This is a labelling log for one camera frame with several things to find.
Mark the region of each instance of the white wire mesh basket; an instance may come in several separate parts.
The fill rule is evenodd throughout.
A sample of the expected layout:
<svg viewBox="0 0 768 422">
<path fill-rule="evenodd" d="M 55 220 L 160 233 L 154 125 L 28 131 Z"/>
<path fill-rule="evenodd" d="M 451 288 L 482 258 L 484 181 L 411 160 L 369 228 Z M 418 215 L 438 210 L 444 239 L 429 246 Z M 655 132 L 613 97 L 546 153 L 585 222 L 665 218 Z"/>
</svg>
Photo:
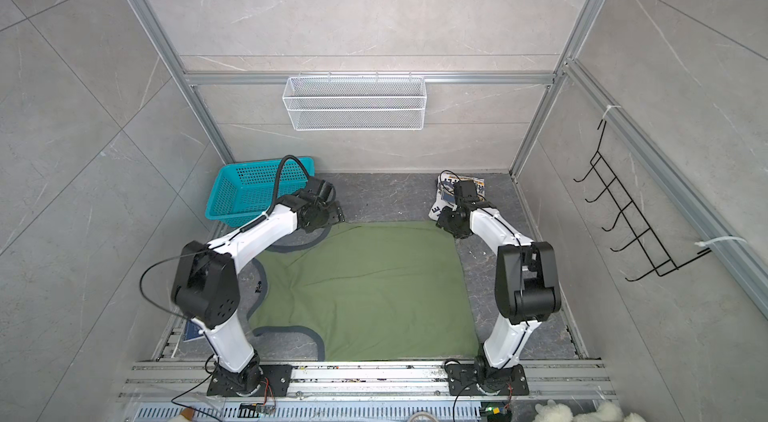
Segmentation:
<svg viewBox="0 0 768 422">
<path fill-rule="evenodd" d="M 297 76 L 283 103 L 296 130 L 422 129 L 424 78 L 411 76 Z"/>
</svg>

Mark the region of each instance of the black hook rack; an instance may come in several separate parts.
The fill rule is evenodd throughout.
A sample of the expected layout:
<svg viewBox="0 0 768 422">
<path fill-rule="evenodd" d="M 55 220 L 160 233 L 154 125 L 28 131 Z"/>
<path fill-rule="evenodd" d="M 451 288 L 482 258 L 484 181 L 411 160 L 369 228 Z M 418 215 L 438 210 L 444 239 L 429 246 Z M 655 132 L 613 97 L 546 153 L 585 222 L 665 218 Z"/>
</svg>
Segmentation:
<svg viewBox="0 0 768 422">
<path fill-rule="evenodd" d="M 650 263 L 650 266 L 653 267 L 651 270 L 649 270 L 645 274 L 640 275 L 639 277 L 637 277 L 635 279 L 629 279 L 629 278 L 625 278 L 625 279 L 627 279 L 631 283 L 634 283 L 636 281 L 639 281 L 643 277 L 646 277 L 647 275 L 650 275 L 651 273 L 656 273 L 656 275 L 658 275 L 659 277 L 664 277 L 665 275 L 668 275 L 668 274 L 670 274 L 670 273 L 672 273 L 672 272 L 674 272 L 676 270 L 682 269 L 683 267 L 685 267 L 686 265 L 692 263 L 693 261 L 695 261 L 697 259 L 700 259 L 700 258 L 704 257 L 705 255 L 711 253 L 712 251 L 710 249 L 702 249 L 698 253 L 696 253 L 696 255 L 692 259 L 690 259 L 690 260 L 688 260 L 688 261 L 686 261 L 685 263 L 682 263 L 682 264 L 678 264 L 678 263 L 676 263 L 674 261 L 674 259 L 672 259 L 672 256 L 669 254 L 669 252 L 667 252 L 667 248 L 664 247 L 663 243 L 661 243 L 661 240 L 659 239 L 659 236 L 656 234 L 656 231 L 654 231 L 654 228 L 650 226 L 650 223 L 648 222 L 648 219 L 645 218 L 645 215 L 643 214 L 643 211 L 640 210 L 640 207 L 638 207 L 638 205 L 635 203 L 634 199 L 629 194 L 629 191 L 627 191 L 627 188 L 624 187 L 624 184 L 621 182 L 619 177 L 616 175 L 616 173 L 614 172 L 613 168 L 610 167 L 610 164 L 608 163 L 608 161 L 603 157 L 603 154 L 600 153 L 600 145 L 603 143 L 603 136 L 605 135 L 605 125 L 606 125 L 605 124 L 605 120 L 601 120 L 600 124 L 598 125 L 598 130 L 602 129 L 602 131 L 600 132 L 600 140 L 598 141 L 598 148 L 597 148 L 597 150 L 594 151 L 594 155 L 589 160 L 589 163 L 590 163 L 589 171 L 587 171 L 587 173 L 581 179 L 574 179 L 574 182 L 581 183 L 585 179 L 587 179 L 587 177 L 591 173 L 594 172 L 595 174 L 597 174 L 598 178 L 600 179 L 600 182 L 603 184 L 603 190 L 600 191 L 600 194 L 598 194 L 598 196 L 595 197 L 594 199 L 590 200 L 590 199 L 586 199 L 585 198 L 584 200 L 587 203 L 593 203 L 593 202 L 596 202 L 598 199 L 600 199 L 600 197 L 602 197 L 603 194 L 608 193 L 610 198 L 614 201 L 614 204 L 616 204 L 617 209 L 619 209 L 619 214 L 616 215 L 616 219 L 614 219 L 614 223 L 608 229 L 606 229 L 605 227 L 600 227 L 600 228 L 602 230 L 604 230 L 605 232 L 609 233 L 610 231 L 612 231 L 613 229 L 616 228 L 616 224 L 618 223 L 619 218 L 623 217 L 624 221 L 627 223 L 627 226 L 629 227 L 630 231 L 632 231 L 632 235 L 634 236 L 632 238 L 632 240 L 630 240 L 628 243 L 626 243 L 620 249 L 614 249 L 614 248 L 611 247 L 610 250 L 612 250 L 615 253 L 619 253 L 619 252 L 623 251 L 624 249 L 626 249 L 627 247 L 629 247 L 630 245 L 632 245 L 633 243 L 637 242 L 639 244 L 640 248 L 643 249 L 643 254 L 645 254 L 645 257 L 648 259 L 648 262 Z M 603 161 L 603 163 L 605 164 L 605 167 L 607 167 L 608 170 L 610 171 L 610 181 L 608 181 L 607 183 L 605 182 L 605 179 L 607 179 L 607 178 L 603 178 L 603 176 L 600 175 L 600 172 L 598 172 L 598 170 L 596 169 L 596 167 L 597 167 L 597 165 L 598 165 L 598 163 L 600 161 Z M 624 193 L 627 195 L 627 198 L 629 199 L 629 202 L 627 204 L 625 204 L 624 206 L 621 206 L 619 204 L 619 202 L 616 199 L 616 196 L 610 190 L 610 186 L 611 185 L 614 185 L 614 186 L 618 185 L 620 187 L 620 189 L 624 191 Z M 636 229 L 635 227 L 632 226 L 632 224 L 629 221 L 629 218 L 627 217 L 627 214 L 625 213 L 625 211 L 627 209 L 629 209 L 630 207 L 634 207 L 634 209 L 638 211 L 638 214 L 640 215 L 640 217 L 643 219 L 643 222 L 645 223 L 645 229 L 643 229 L 641 232 L 638 232 L 638 229 Z M 654 264 L 653 259 L 648 254 L 648 250 L 647 250 L 646 246 L 643 244 L 642 239 L 640 239 L 640 237 L 642 237 L 643 235 L 645 235 L 647 233 L 650 233 L 650 235 L 652 235 L 656 239 L 656 242 L 661 247 L 661 250 L 664 251 L 664 255 L 665 255 L 666 259 L 661 264 L 658 264 L 658 265 Z"/>
</svg>

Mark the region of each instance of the black mounting plate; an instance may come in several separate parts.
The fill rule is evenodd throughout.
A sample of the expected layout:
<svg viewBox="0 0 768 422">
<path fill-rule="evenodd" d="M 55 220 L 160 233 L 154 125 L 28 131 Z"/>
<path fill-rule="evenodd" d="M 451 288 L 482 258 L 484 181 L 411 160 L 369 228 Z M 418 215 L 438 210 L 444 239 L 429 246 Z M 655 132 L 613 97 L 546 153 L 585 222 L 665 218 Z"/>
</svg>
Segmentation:
<svg viewBox="0 0 768 422">
<path fill-rule="evenodd" d="M 269 396 L 271 397 L 274 394 L 275 397 L 285 397 L 288 394 L 288 385 L 290 384 L 290 375 L 293 371 L 293 365 L 264 364 L 260 367 L 262 371 L 262 380 L 269 379 L 270 381 Z M 266 384 L 262 382 L 259 384 L 256 392 L 248 397 L 263 397 L 265 388 Z M 230 387 L 226 380 L 220 380 L 216 378 L 215 375 L 210 379 L 210 384 L 208 385 L 208 391 L 206 392 L 206 395 L 242 397 Z"/>
<path fill-rule="evenodd" d="M 462 390 L 467 384 L 470 384 L 468 388 L 461 391 L 461 395 L 488 395 L 480 391 L 477 384 L 471 382 L 477 379 L 475 374 L 474 364 L 447 364 L 445 366 L 446 373 L 448 375 L 448 388 L 451 395 L 456 397 L 459 395 L 459 391 Z M 508 372 L 508 375 L 504 374 L 504 377 L 508 377 L 512 384 L 512 395 L 529 395 L 528 380 L 525 378 L 525 371 L 523 366 L 518 364 L 509 369 L 502 369 L 504 372 L 495 372 L 496 369 L 490 369 L 492 373 L 501 377 L 504 372 Z M 509 389 L 504 384 L 504 388 L 496 395 L 509 395 Z"/>
</svg>

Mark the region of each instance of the white zip tie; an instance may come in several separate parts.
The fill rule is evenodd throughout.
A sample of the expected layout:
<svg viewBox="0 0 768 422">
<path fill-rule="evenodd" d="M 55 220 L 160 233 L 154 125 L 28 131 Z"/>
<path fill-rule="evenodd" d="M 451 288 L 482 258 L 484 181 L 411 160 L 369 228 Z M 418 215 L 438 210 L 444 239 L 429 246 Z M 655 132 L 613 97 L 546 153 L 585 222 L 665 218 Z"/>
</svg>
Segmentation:
<svg viewBox="0 0 768 422">
<path fill-rule="evenodd" d="M 605 119 L 605 116 L 607 116 L 607 115 L 608 115 L 608 111 L 609 111 L 609 110 L 611 110 L 611 109 L 613 109 L 614 107 L 618 107 L 619 109 L 621 109 L 621 106 L 611 106 L 611 105 L 609 104 L 609 105 L 608 105 L 608 106 L 605 108 L 605 112 L 603 112 L 603 119 Z"/>
<path fill-rule="evenodd" d="M 709 244 L 718 243 L 721 240 L 737 240 L 741 243 L 745 243 L 746 239 L 742 239 L 741 237 L 736 237 L 735 235 L 723 235 L 722 237 L 715 237 L 714 239 L 701 241 L 700 243 L 694 243 L 698 245 L 699 247 L 706 247 Z"/>
</svg>

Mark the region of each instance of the green fabric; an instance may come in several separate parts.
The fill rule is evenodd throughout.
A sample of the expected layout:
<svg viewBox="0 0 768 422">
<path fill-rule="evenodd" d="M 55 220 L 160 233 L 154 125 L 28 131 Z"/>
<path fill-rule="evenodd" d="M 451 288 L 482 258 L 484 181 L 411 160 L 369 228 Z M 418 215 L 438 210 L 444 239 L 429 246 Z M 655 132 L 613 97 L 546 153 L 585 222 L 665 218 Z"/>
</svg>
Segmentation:
<svg viewBox="0 0 768 422">
<path fill-rule="evenodd" d="M 434 223 L 338 224 L 311 249 L 257 259 L 267 294 L 251 328 L 312 329 L 326 360 L 477 354 L 462 264 Z"/>
</svg>

